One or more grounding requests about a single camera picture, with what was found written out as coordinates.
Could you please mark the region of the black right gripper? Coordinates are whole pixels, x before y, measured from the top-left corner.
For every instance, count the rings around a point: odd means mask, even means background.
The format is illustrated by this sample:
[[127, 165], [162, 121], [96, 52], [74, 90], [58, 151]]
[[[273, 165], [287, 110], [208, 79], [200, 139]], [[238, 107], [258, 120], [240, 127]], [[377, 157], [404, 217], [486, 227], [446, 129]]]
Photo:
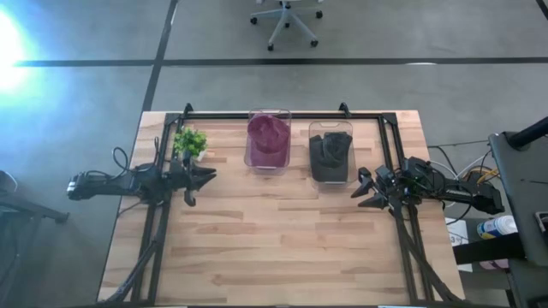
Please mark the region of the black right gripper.
[[[375, 174], [375, 194], [358, 203], [358, 206], [361, 208], [384, 209], [388, 204], [401, 204], [404, 194], [400, 178], [384, 165], [375, 169]], [[352, 198], [367, 195], [373, 188], [372, 174], [365, 167], [358, 169], [358, 181], [360, 186], [351, 194]]]

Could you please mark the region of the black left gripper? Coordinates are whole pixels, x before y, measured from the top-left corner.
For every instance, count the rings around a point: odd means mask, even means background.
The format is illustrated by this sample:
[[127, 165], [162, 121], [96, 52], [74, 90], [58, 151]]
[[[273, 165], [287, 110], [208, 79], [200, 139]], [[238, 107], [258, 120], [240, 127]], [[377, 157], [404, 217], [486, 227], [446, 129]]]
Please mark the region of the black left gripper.
[[216, 177], [215, 169], [192, 166], [191, 158], [172, 159], [169, 167], [169, 183], [173, 192], [183, 189], [184, 201], [188, 206], [195, 206], [194, 191], [199, 191], [205, 184]]

